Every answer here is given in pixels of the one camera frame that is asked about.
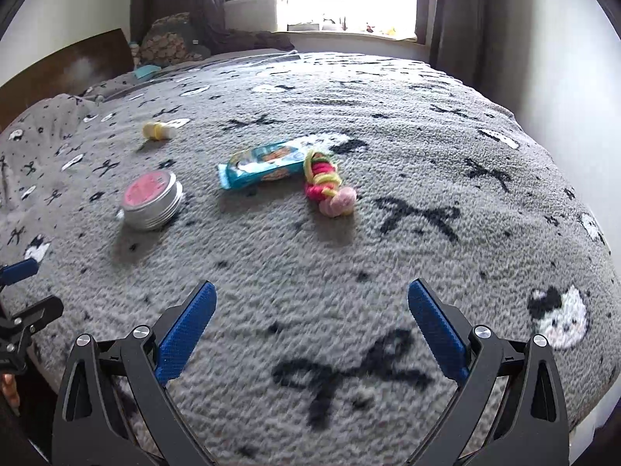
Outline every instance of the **curtain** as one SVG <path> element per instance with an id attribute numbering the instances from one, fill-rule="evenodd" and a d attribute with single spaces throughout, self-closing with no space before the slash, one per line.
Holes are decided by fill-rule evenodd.
<path id="1" fill-rule="evenodd" d="M 477 87 L 484 46 L 486 0 L 438 0 L 430 63 Z"/>
<path id="2" fill-rule="evenodd" d="M 132 41 L 140 43 L 155 20 L 189 12 L 199 40 L 212 54 L 262 48 L 293 49 L 286 35 L 267 31 L 225 30 L 223 2 L 224 0 L 132 0 Z"/>

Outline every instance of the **blue textured pad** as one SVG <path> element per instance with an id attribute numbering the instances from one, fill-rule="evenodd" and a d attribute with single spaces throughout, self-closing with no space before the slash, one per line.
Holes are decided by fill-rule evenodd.
<path id="1" fill-rule="evenodd" d="M 408 306 L 444 376 L 462 384 L 468 378 L 466 346 L 417 280 L 410 284 Z"/>
<path id="2" fill-rule="evenodd" d="M 216 305 L 215 287 L 207 282 L 160 343 L 155 378 L 162 385 L 181 375 Z"/>
<path id="3" fill-rule="evenodd" d="M 24 259 L 10 266 L 5 266 L 0 272 L 0 285 L 12 286 L 20 280 L 32 277 L 38 272 L 38 262 L 36 259 Z"/>

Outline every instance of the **bed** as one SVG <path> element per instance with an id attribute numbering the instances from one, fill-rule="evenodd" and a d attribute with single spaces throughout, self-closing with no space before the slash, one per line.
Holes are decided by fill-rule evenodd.
<path id="1" fill-rule="evenodd" d="M 150 142 L 151 120 L 184 123 Z M 354 216 L 321 216 L 302 177 L 219 189 L 233 152 L 299 136 L 333 153 L 358 191 Z M 614 399 L 619 280 L 597 222 L 508 110 L 424 63 L 210 58 L 43 99 L 1 138 L 0 262 L 41 263 L 2 303 L 15 312 L 52 293 L 65 306 L 36 335 L 42 369 L 58 383 L 80 333 L 125 336 L 210 280 L 218 309 L 169 389 L 223 462 L 403 462 L 454 391 L 408 311 L 418 276 L 499 336 L 546 335 L 572 439 Z M 176 174 L 184 204 L 141 233 L 123 225 L 120 195 L 151 169 Z"/>

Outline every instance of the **pink lid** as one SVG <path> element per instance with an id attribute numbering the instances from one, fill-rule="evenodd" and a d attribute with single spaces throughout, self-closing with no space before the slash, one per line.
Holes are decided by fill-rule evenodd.
<path id="1" fill-rule="evenodd" d="M 151 171 L 142 175 L 125 190 L 124 205 L 135 209 L 150 203 L 166 191 L 170 178 L 167 171 Z"/>

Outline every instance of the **human hand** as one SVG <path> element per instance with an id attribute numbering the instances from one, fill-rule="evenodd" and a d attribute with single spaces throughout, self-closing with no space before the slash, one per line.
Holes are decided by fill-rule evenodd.
<path id="1" fill-rule="evenodd" d="M 0 375 L 2 394 L 10 404 L 11 408 L 19 408 L 19 394 L 17 393 L 17 383 L 14 375 Z"/>

